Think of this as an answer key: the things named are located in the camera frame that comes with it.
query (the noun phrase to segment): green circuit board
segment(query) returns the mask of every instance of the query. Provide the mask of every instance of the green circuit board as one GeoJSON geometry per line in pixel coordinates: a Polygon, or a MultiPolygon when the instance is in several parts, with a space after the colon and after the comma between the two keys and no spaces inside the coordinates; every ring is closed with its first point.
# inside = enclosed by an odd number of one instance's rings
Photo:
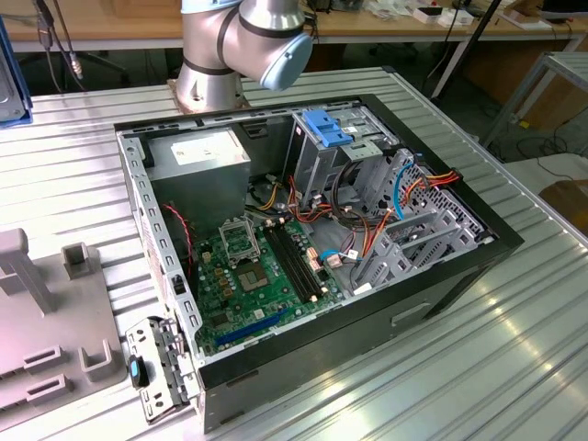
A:
{"type": "MultiPolygon", "coordinates": [[[[312,246],[311,241],[294,220],[285,229],[308,266],[306,249],[312,246]]],[[[321,286],[322,297],[317,301],[302,302],[267,242],[262,228],[257,227],[254,231],[261,253],[258,262],[246,260],[234,268],[229,265],[220,235],[196,244],[199,259],[197,304],[203,318],[202,328],[198,332],[198,343],[204,347],[207,356],[268,332],[268,327],[264,327],[228,344],[219,344],[219,339],[223,336],[242,330],[248,325],[274,320],[276,323],[273,326],[283,326],[333,306],[343,299],[331,270],[324,269],[320,273],[321,277],[312,273],[321,286]],[[210,253],[207,263],[202,257],[206,252],[210,253]]],[[[246,234],[242,237],[236,237],[235,233],[232,235],[231,249],[243,250],[249,246],[246,234]]]]}

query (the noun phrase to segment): blue cable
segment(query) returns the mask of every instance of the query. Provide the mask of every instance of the blue cable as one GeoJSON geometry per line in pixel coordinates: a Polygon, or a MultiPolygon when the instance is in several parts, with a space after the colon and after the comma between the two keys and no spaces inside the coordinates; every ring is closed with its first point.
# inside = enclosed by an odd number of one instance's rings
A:
{"type": "Polygon", "coordinates": [[[399,193],[401,190],[402,174],[404,173],[404,171],[411,168],[413,165],[414,165],[413,163],[410,163],[410,164],[405,165],[403,168],[401,168],[401,171],[398,172],[398,174],[396,175],[396,182],[394,183],[394,209],[396,210],[396,214],[398,215],[398,219],[400,219],[401,221],[404,220],[404,214],[402,213],[401,203],[398,200],[398,197],[399,197],[399,193]]]}
{"type": "Polygon", "coordinates": [[[337,250],[326,250],[323,251],[321,253],[320,259],[324,260],[325,257],[328,257],[329,255],[333,255],[333,254],[339,254],[339,252],[337,250]]]}

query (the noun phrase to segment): motherboard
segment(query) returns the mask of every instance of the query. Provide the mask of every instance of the motherboard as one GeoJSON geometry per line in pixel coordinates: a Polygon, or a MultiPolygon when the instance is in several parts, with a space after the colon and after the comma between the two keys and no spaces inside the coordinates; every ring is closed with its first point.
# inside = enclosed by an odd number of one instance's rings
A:
{"type": "Polygon", "coordinates": [[[329,268],[311,266],[312,243],[296,220],[255,228],[239,222],[196,244],[203,317],[197,339],[207,356],[344,298],[329,268]]]}

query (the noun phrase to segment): aluminum workbench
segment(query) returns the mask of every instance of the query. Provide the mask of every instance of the aluminum workbench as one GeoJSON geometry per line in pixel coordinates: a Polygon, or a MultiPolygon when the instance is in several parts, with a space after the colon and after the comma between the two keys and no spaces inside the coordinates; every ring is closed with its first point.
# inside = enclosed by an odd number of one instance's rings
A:
{"type": "MultiPolygon", "coordinates": [[[[207,438],[585,439],[585,239],[394,73],[312,73],[280,95],[253,83],[245,89],[255,106],[378,95],[526,243],[449,311],[207,438]]],[[[112,124],[177,115],[175,102],[166,86],[34,101],[34,125],[0,132],[0,228],[24,228],[33,258],[67,243],[97,246],[123,339],[163,307],[130,215],[112,124]]],[[[186,409],[148,427],[127,379],[0,439],[203,439],[195,419],[186,409]]]]}

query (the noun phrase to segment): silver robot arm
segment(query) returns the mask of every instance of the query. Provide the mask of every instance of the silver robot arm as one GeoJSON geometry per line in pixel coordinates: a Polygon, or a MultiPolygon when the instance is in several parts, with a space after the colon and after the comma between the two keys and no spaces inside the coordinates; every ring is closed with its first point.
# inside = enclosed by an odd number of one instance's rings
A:
{"type": "Polygon", "coordinates": [[[284,90],[311,57],[299,0],[184,0],[184,64],[175,84],[187,110],[239,107],[241,76],[284,90]]]}

